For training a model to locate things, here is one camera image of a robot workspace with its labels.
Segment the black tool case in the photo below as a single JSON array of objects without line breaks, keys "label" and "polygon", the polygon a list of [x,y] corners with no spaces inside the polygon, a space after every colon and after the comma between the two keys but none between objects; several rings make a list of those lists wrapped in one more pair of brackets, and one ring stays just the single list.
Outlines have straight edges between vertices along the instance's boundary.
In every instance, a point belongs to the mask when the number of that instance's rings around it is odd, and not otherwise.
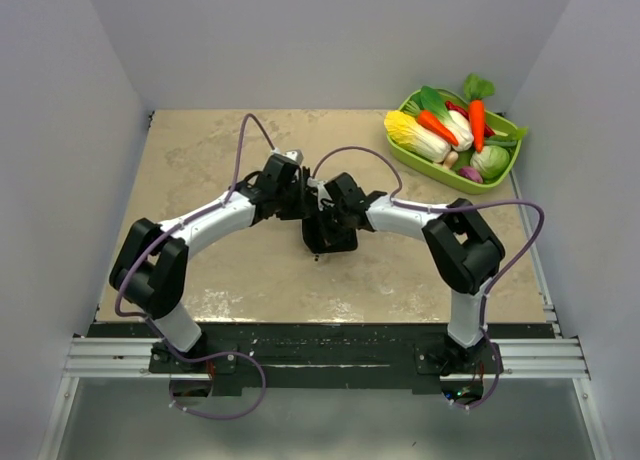
[{"label": "black tool case", "polygon": [[358,248],[356,230],[329,217],[315,215],[303,219],[301,231],[304,244],[315,255],[352,252]]}]

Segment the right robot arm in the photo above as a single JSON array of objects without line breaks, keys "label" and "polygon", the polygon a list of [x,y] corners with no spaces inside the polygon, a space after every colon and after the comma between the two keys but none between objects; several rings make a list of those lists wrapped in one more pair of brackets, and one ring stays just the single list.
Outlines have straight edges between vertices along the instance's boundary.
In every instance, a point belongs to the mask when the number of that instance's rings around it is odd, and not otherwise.
[{"label": "right robot arm", "polygon": [[451,289],[451,317],[445,349],[448,366],[469,372],[481,360],[478,346],[486,330],[489,281],[496,277],[505,249],[473,205],[400,201],[382,191],[364,193],[347,173],[329,181],[307,181],[313,212],[303,220],[303,239],[315,254],[351,252],[357,232],[393,233],[423,241],[441,279]]}]

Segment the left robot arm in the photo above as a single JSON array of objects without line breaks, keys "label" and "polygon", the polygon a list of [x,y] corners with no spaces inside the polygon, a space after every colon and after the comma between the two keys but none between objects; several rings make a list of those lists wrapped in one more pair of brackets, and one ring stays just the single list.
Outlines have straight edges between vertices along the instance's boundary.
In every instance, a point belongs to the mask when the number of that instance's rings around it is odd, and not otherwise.
[{"label": "left robot arm", "polygon": [[263,169],[218,199],[168,221],[136,221],[109,274],[109,285],[142,310],[173,346],[171,358],[185,372],[207,360],[202,330],[181,303],[188,262],[223,237],[247,229],[297,203],[306,186],[299,150],[274,151]]}]

